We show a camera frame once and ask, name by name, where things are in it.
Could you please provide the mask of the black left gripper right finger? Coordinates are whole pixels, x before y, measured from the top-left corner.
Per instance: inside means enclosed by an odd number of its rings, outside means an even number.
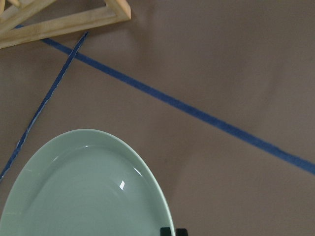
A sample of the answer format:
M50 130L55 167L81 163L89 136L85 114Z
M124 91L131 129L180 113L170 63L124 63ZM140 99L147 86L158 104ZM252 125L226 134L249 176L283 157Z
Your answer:
M189 236L187 229L185 228L177 228L176 236Z

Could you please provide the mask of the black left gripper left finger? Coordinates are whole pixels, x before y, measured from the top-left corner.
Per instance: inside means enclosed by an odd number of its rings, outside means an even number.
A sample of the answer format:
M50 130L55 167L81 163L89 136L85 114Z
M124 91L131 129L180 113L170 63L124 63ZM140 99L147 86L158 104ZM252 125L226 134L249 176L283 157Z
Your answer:
M169 227L162 227L160 229L160 236L171 236L171 229Z

